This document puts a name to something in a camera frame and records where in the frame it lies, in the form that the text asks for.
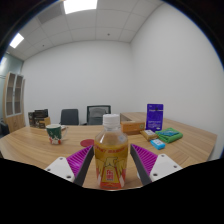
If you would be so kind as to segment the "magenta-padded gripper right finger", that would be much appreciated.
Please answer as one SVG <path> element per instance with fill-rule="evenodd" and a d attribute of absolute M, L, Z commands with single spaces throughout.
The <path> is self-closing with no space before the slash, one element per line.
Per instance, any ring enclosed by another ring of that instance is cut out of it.
<path fill-rule="evenodd" d="M 166 154 L 156 155 L 140 146 L 131 145 L 130 154 L 135 162 L 138 177 L 143 185 L 166 177 L 182 169 Z"/>

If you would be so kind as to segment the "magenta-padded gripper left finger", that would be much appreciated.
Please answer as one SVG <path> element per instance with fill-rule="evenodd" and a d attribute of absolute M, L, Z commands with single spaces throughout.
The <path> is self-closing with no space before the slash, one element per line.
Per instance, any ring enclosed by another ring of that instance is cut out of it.
<path fill-rule="evenodd" d="M 46 171 L 82 186 L 93 156 L 93 146 L 88 146 L 67 158 L 58 157 L 46 168 Z"/>

